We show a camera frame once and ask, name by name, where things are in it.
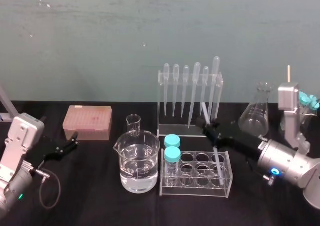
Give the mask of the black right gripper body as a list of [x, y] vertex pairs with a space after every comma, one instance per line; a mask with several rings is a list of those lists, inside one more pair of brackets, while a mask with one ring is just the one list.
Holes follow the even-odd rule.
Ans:
[[262, 151], [258, 149], [262, 140], [245, 131], [237, 123], [221, 123], [216, 128], [218, 148], [229, 148], [252, 160], [259, 160]]

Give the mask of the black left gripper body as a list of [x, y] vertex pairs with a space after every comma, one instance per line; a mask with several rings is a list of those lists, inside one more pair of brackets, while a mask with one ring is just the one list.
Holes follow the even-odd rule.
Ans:
[[43, 136], [40, 141], [27, 152], [25, 161], [34, 170], [40, 169], [48, 161], [60, 161], [62, 159], [62, 147], [56, 141]]

